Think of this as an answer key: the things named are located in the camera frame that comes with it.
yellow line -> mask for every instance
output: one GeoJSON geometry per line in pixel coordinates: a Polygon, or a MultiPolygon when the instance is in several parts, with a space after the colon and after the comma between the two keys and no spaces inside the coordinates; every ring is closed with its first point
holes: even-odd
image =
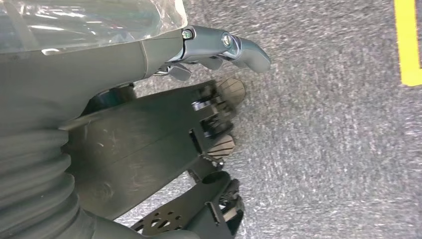
{"type": "Polygon", "coordinates": [[[407,86],[421,85],[415,0],[394,0],[394,10],[402,83],[407,86]]]}

gray carpet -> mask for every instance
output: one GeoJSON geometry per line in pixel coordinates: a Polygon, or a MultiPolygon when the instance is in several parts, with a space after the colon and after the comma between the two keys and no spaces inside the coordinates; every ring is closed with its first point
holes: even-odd
{"type": "MultiPolygon", "coordinates": [[[[261,75],[226,63],[192,67],[188,82],[137,84],[147,95],[229,76],[245,82],[226,166],[247,210],[237,238],[422,238],[422,87],[400,83],[393,0],[185,7],[191,24],[250,38],[273,60],[261,75]]],[[[131,225],[191,185],[182,175],[118,221],[131,225]]]]}

screw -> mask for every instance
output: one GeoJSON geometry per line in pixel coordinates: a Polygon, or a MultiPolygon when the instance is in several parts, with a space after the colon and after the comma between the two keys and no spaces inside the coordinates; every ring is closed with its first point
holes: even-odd
{"type": "Polygon", "coordinates": [[[228,32],[223,33],[223,36],[221,38],[223,45],[227,48],[231,47],[232,41],[231,41],[231,36],[228,32]]]}
{"type": "Polygon", "coordinates": [[[192,33],[191,30],[187,29],[187,30],[182,31],[182,37],[185,40],[192,39],[194,37],[194,34],[192,33]]]}

plastic bag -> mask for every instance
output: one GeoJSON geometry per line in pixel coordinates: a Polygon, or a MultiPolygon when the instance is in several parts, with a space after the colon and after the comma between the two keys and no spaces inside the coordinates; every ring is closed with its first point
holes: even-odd
{"type": "Polygon", "coordinates": [[[139,41],[186,25],[182,0],[0,0],[0,53],[58,54],[139,41]]]}

mounting hole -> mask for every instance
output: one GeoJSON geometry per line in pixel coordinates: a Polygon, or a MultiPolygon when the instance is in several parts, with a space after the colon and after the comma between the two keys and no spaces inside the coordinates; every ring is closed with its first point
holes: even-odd
{"type": "Polygon", "coordinates": [[[142,225],[138,226],[137,228],[135,228],[135,231],[138,232],[138,231],[140,231],[142,229],[144,229],[144,224],[142,224],[142,225]]]}
{"type": "Polygon", "coordinates": [[[158,226],[158,229],[160,229],[160,228],[163,228],[163,227],[166,227],[166,226],[168,226],[168,225],[170,225],[171,223],[168,221],[168,220],[165,220],[165,221],[163,221],[163,223],[162,224],[160,224],[159,226],[158,226]]]}
{"type": "Polygon", "coordinates": [[[157,225],[157,223],[160,221],[160,218],[154,219],[151,221],[151,227],[153,228],[155,225],[157,225]]]}
{"type": "Polygon", "coordinates": [[[222,171],[214,172],[202,180],[203,184],[211,184],[222,179],[225,176],[225,173],[222,171]]]}

